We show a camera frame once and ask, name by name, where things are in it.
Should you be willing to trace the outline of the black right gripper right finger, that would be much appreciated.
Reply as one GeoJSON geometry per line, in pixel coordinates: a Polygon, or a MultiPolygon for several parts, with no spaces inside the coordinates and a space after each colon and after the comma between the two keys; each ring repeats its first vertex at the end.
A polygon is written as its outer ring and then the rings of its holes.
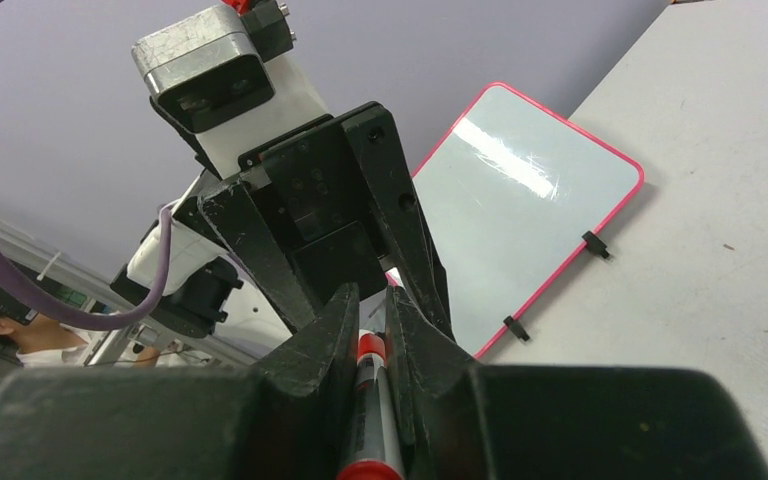
{"type": "Polygon", "coordinates": [[[386,293],[411,479],[768,479],[735,401],[700,371],[485,365],[386,293]]]}

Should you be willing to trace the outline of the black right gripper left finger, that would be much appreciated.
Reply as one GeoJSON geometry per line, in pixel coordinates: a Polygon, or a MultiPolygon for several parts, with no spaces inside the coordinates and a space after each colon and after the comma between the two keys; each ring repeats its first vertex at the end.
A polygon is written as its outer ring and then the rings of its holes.
{"type": "Polygon", "coordinates": [[[359,293],[241,368],[37,368],[0,384],[0,479],[333,479],[359,293]]]}

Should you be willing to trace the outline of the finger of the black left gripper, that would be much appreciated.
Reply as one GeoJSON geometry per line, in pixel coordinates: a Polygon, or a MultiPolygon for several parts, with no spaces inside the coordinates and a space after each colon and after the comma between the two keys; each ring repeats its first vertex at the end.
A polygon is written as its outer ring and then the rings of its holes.
{"type": "Polygon", "coordinates": [[[370,102],[344,121],[344,131],[371,194],[387,255],[425,319],[449,339],[446,271],[406,164],[393,115],[370,102]]]}
{"type": "Polygon", "coordinates": [[[309,325],[314,304],[242,180],[227,180],[198,195],[197,208],[226,249],[271,302],[291,332],[309,325]]]}

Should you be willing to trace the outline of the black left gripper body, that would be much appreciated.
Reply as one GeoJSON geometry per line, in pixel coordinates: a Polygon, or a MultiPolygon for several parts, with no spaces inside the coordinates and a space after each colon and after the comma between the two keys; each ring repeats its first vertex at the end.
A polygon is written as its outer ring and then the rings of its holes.
{"type": "Polygon", "coordinates": [[[298,279],[378,279],[394,267],[344,131],[344,121],[366,104],[329,114],[242,155],[242,169],[234,176],[219,179],[203,167],[173,207],[172,244],[182,254],[178,266],[234,255],[200,214],[197,201],[212,186],[242,180],[298,279]]]}

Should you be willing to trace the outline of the pink framed whiteboard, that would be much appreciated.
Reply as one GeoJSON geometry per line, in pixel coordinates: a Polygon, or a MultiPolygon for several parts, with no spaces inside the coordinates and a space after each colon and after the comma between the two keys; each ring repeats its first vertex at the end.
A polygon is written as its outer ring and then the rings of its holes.
{"type": "Polygon", "coordinates": [[[487,85],[412,180],[456,343],[484,356],[639,192],[642,166],[511,86],[487,85]]]}

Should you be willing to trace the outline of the red whiteboard marker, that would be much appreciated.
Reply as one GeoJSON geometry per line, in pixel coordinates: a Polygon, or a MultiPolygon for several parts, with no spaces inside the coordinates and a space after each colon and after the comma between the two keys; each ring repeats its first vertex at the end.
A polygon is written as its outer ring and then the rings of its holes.
{"type": "Polygon", "coordinates": [[[363,331],[358,340],[352,400],[337,479],[404,479],[385,343],[369,331],[363,331]]]}

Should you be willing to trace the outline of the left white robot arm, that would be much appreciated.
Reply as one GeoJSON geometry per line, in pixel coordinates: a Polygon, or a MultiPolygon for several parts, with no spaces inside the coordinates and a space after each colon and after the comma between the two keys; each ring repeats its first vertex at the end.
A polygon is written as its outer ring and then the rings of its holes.
{"type": "Polygon", "coordinates": [[[244,271],[297,332],[340,286],[367,299],[396,269],[423,317],[451,334],[446,271],[382,104],[339,116],[259,107],[209,131],[192,128],[175,123],[202,172],[172,205],[156,321],[210,335],[244,271]]]}

